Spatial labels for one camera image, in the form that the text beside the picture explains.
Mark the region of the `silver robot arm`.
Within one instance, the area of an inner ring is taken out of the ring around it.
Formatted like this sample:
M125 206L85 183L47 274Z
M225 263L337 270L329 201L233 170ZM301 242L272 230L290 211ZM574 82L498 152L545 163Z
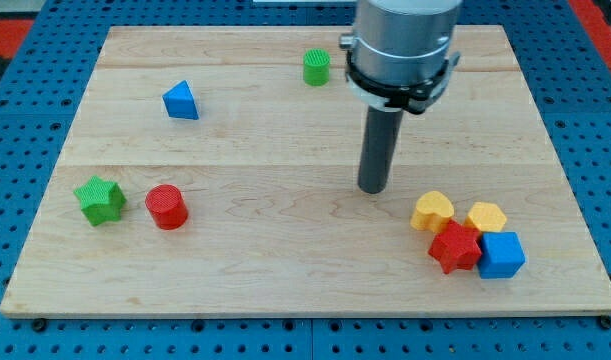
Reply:
M449 54L461 0L358 0L339 38L352 93L382 112L421 114L444 93L460 54Z

